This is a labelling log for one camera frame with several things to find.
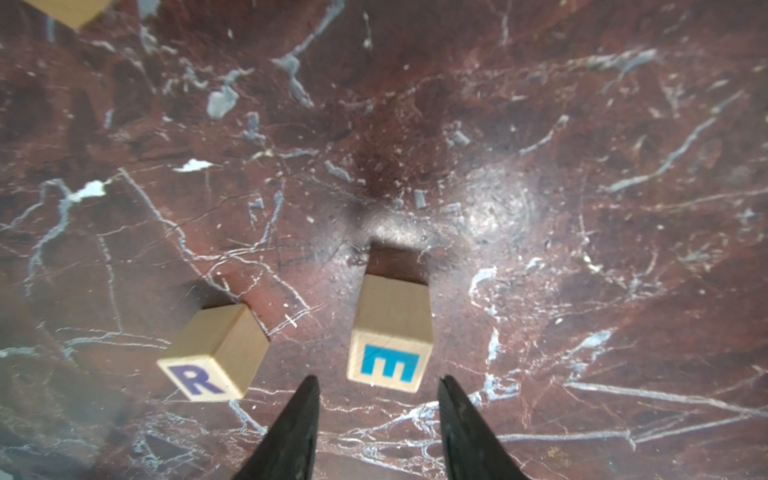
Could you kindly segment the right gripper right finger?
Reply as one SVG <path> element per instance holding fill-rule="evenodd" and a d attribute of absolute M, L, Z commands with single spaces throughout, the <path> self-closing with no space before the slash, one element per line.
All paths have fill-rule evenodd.
<path fill-rule="evenodd" d="M 448 479 L 529 479 L 454 377 L 440 379 L 437 399 Z"/>

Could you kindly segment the wooden block letter R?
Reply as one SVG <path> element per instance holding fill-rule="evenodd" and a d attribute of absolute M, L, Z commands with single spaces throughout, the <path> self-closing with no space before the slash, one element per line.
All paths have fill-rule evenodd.
<path fill-rule="evenodd" d="M 268 348 L 247 305 L 221 306 L 194 315 L 157 365 L 191 402 L 240 400 Z"/>

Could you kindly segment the wooden block letter E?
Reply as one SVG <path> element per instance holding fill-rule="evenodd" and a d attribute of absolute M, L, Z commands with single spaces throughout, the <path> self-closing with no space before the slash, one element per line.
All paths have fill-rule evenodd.
<path fill-rule="evenodd" d="M 415 393 L 434 347 L 429 288 L 367 274 L 352 327 L 347 378 Z"/>

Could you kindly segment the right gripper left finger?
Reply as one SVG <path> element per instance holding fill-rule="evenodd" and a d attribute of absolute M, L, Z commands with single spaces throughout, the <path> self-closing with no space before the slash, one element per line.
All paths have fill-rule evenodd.
<path fill-rule="evenodd" d="M 233 479 L 310 480 L 316 456 L 320 386 L 307 376 Z"/>

